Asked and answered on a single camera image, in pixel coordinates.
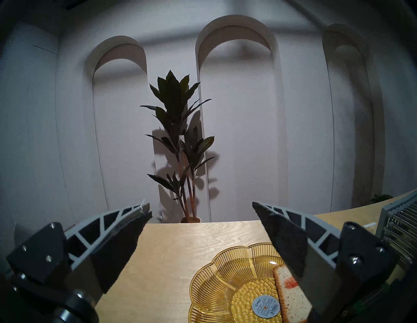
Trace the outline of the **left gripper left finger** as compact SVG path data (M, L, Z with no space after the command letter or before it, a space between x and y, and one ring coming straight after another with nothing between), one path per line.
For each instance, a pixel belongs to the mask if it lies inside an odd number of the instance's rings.
M136 250L150 204L108 211L64 231L19 232L7 256L8 323L98 323L95 306Z

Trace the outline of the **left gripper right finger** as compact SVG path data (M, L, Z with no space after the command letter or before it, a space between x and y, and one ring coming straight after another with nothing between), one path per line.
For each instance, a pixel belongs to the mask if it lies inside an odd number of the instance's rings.
M260 202L252 207L312 306L307 321L365 322L388 293L399 259L394 249L353 221L339 230L311 214Z

